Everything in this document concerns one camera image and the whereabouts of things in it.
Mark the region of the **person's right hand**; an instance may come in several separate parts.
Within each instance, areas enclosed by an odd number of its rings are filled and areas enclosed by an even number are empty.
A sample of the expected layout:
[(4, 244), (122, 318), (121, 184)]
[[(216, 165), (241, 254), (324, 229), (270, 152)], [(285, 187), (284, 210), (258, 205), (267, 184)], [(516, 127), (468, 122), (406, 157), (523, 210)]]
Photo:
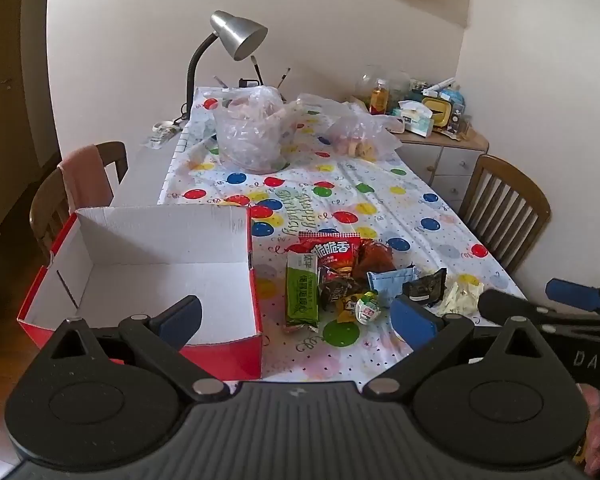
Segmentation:
[(600, 390), (581, 384), (579, 386), (588, 406), (588, 428), (584, 445), (584, 472), (591, 478), (600, 473)]

